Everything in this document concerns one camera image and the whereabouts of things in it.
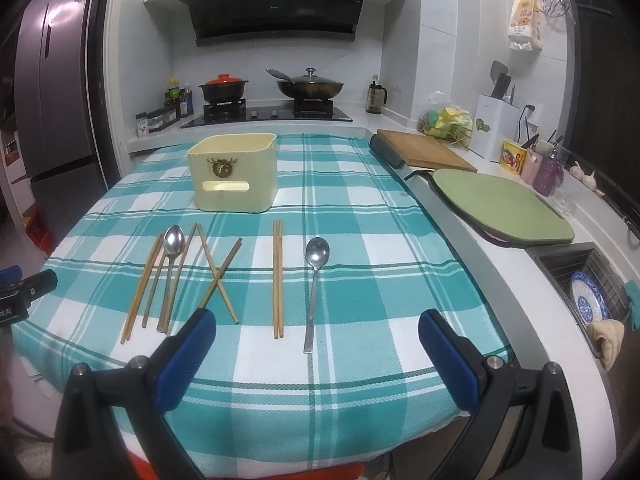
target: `metal screw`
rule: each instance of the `metal screw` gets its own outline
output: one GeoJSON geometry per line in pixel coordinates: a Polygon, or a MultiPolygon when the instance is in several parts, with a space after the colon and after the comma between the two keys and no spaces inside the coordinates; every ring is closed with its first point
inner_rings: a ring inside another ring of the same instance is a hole
{"type": "Polygon", "coordinates": [[[545,365],[546,369],[549,370],[553,375],[558,375],[559,373],[562,373],[562,367],[556,363],[555,361],[549,361],[546,365],[545,365]]]}
{"type": "Polygon", "coordinates": [[[501,357],[499,357],[497,355],[490,355],[486,359],[486,363],[487,363],[489,368],[493,368],[494,370],[497,370],[497,369],[502,368],[504,366],[504,361],[502,360],[501,357]]]}
{"type": "Polygon", "coordinates": [[[89,371],[89,367],[84,363],[78,363],[76,366],[71,368],[71,371],[74,375],[81,376],[89,371]]]}
{"type": "Polygon", "coordinates": [[[146,365],[147,361],[149,361],[148,357],[144,355],[136,355],[131,358],[131,361],[129,361],[129,366],[135,370],[140,370],[140,368],[143,368],[146,365]]]}

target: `power outlet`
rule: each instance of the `power outlet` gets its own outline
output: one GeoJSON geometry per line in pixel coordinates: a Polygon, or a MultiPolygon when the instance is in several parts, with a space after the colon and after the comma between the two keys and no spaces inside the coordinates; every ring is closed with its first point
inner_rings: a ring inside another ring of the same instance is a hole
{"type": "Polygon", "coordinates": [[[542,119],[542,111],[543,106],[540,103],[529,102],[529,105],[535,106],[536,109],[531,111],[529,108],[525,111],[525,117],[527,118],[527,122],[529,124],[533,124],[535,126],[540,125],[540,121],[542,119]]]}

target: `sink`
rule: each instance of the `sink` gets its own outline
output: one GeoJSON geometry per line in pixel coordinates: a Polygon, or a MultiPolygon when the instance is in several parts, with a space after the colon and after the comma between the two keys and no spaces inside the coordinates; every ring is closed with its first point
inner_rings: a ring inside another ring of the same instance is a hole
{"type": "Polygon", "coordinates": [[[619,277],[594,243],[534,247],[527,249],[527,253],[556,288],[595,357],[599,358],[600,352],[587,336],[586,324],[571,300],[571,275],[574,272],[583,271],[598,285],[611,318],[622,322],[628,331],[629,298],[619,277]]]}

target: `deer emblem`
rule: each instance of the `deer emblem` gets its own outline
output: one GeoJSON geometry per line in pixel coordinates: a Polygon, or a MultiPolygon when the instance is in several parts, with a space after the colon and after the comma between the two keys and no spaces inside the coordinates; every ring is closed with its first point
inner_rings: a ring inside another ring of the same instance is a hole
{"type": "Polygon", "coordinates": [[[226,158],[208,158],[207,162],[211,164],[211,169],[213,170],[213,174],[219,178],[228,178],[234,172],[234,164],[238,160],[236,158],[232,158],[230,160],[226,158]]]}

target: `knife block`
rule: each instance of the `knife block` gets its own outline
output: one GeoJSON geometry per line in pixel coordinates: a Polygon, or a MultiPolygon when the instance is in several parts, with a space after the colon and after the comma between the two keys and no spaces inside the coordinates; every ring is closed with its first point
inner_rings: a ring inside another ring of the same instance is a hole
{"type": "Polygon", "coordinates": [[[278,191],[274,134],[207,137],[187,157],[199,209],[261,213],[271,207],[278,191]]]}
{"type": "Polygon", "coordinates": [[[469,149],[482,158],[500,162],[504,139],[516,140],[520,109],[500,99],[478,98],[469,149]]]}

